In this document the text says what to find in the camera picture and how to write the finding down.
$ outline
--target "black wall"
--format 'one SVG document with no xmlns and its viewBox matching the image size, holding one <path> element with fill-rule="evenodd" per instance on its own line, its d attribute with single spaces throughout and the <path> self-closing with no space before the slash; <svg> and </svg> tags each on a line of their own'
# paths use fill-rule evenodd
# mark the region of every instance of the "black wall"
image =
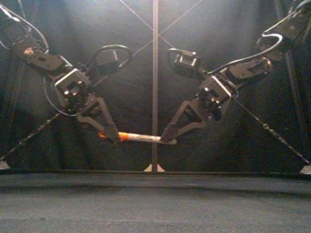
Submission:
<svg viewBox="0 0 311 233">
<path fill-rule="evenodd" d="M 15 1 L 1 2 L 20 13 Z M 136 53 L 152 41 L 152 30 L 147 26 L 153 23 L 152 2 L 32 0 L 23 6 L 28 19 L 33 20 L 47 38 L 49 53 L 63 55 L 80 67 L 79 64 L 88 62 L 101 46 L 120 44 Z M 262 32 L 278 22 L 274 1 L 203 0 L 190 10 L 198 2 L 159 1 L 159 32 L 170 28 L 162 34 L 170 44 L 159 38 L 159 134 L 183 100 L 194 98 L 199 86 L 198 81 L 170 70 L 170 45 L 196 51 L 203 66 L 212 70 L 252 55 Z M 295 50 L 295 65 L 310 127 L 310 43 L 303 51 L 302 60 L 302 53 Z M 97 96 L 103 96 L 107 102 L 119 131 L 145 135 L 152 134 L 152 53 L 149 43 L 133 56 L 127 68 L 95 87 Z M 43 77 L 24 67 L 19 78 L 20 60 L 5 49 L 0 50 L 0 55 L 1 153 L 5 153 L 56 111 L 45 100 Z M 100 80 L 100 77 L 91 79 L 93 84 Z M 284 63 L 275 67 L 272 74 L 240 91 L 239 102 L 311 158 L 302 145 Z M 7 162 L 15 168 L 140 171 L 151 164 L 151 154 L 151 144 L 125 142 L 112 145 L 99 139 L 95 132 L 83 129 L 75 118 L 61 116 L 8 157 Z M 158 162 L 167 171 L 204 172 L 298 172 L 304 165 L 234 102 L 220 121 L 210 121 L 204 129 L 182 136 L 176 146 L 159 146 Z"/>
</svg>

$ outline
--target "pole base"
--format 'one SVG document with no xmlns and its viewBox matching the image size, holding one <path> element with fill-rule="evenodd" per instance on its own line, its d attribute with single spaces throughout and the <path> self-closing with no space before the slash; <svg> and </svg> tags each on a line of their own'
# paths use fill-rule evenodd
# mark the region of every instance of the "pole base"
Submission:
<svg viewBox="0 0 311 233">
<path fill-rule="evenodd" d="M 9 165 L 7 164 L 5 161 L 0 161 L 0 170 L 7 170 L 11 169 Z"/>
<path fill-rule="evenodd" d="M 152 164 L 148 166 L 148 168 L 144 170 L 145 172 L 152 172 Z M 158 172 L 166 172 L 166 170 L 158 165 Z"/>
<path fill-rule="evenodd" d="M 302 174 L 311 175 L 311 165 L 304 166 L 303 170 L 300 171 Z"/>
</svg>

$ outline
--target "black table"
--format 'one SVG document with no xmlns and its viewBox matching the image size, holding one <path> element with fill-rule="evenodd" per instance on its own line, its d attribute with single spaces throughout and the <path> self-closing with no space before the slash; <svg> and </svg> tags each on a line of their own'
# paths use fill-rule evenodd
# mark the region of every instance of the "black table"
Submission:
<svg viewBox="0 0 311 233">
<path fill-rule="evenodd" d="M 311 232 L 310 181 L 299 175 L 5 172 L 0 232 Z"/>
</svg>

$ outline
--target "vertical pole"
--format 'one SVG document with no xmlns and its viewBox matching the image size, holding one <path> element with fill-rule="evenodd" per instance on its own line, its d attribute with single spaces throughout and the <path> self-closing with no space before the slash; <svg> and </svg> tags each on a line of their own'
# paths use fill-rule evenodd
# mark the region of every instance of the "vertical pole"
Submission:
<svg viewBox="0 0 311 233">
<path fill-rule="evenodd" d="M 159 2 L 153 0 L 153 96 L 152 96 L 152 135 L 158 136 L 158 52 L 159 52 Z M 152 144 L 152 172 L 158 172 L 158 144 Z"/>
<path fill-rule="evenodd" d="M 284 10 L 282 7 L 280 0 L 275 0 L 275 8 L 276 8 L 276 13 L 278 13 L 278 21 L 280 21 L 284 18 Z M 304 110 L 303 110 L 303 104 L 302 104 L 302 99 L 300 99 L 300 94 L 299 94 L 296 72 L 295 72 L 294 63 L 292 63 L 291 51 L 286 54 L 286 64 L 287 64 L 287 70 L 288 70 L 288 78 L 291 82 L 291 92 L 292 92 L 292 100 L 294 100 L 295 110 L 296 110 L 296 118 L 298 118 L 298 123 L 299 123 L 300 139 L 303 143 L 303 150 L 304 150 L 303 154 L 306 156 L 310 156 L 308 155 L 311 151 L 310 150 L 311 149 L 310 138 L 307 135 L 307 129 L 306 129 L 306 123 L 304 123 Z"/>
</svg>

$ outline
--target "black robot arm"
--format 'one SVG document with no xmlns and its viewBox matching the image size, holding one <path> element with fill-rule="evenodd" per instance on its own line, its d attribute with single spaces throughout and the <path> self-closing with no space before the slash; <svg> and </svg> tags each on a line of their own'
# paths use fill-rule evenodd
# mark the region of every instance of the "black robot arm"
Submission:
<svg viewBox="0 0 311 233">
<path fill-rule="evenodd" d="M 81 123 L 92 126 L 113 142 L 119 141 L 115 122 L 103 98 L 96 97 L 92 91 L 87 77 L 88 72 L 73 68 L 61 56 L 51 55 L 47 52 L 44 45 L 33 38 L 21 18 L 12 15 L 12 12 L 3 5 L 0 5 L 0 36 L 7 46 L 13 49 L 24 62 L 52 80 L 64 112 L 76 115 Z M 104 48 L 97 52 L 96 56 L 101 52 L 111 55 L 113 51 Z M 116 69 L 115 66 L 109 66 L 111 73 Z"/>
<path fill-rule="evenodd" d="M 171 55 L 176 55 L 174 63 L 170 62 L 174 71 L 179 75 L 199 78 L 202 84 L 196 97 L 183 102 L 164 129 L 160 138 L 163 142 L 171 141 L 195 128 L 204 127 L 207 119 L 222 118 L 222 106 L 226 106 L 231 98 L 236 98 L 238 90 L 252 78 L 272 71 L 274 64 L 280 61 L 284 53 L 304 43 L 310 27 L 311 0 L 306 0 L 294 12 L 263 32 L 256 43 L 259 53 L 230 62 L 211 72 L 200 66 L 196 53 L 175 48 L 168 51 L 170 60 Z"/>
</svg>

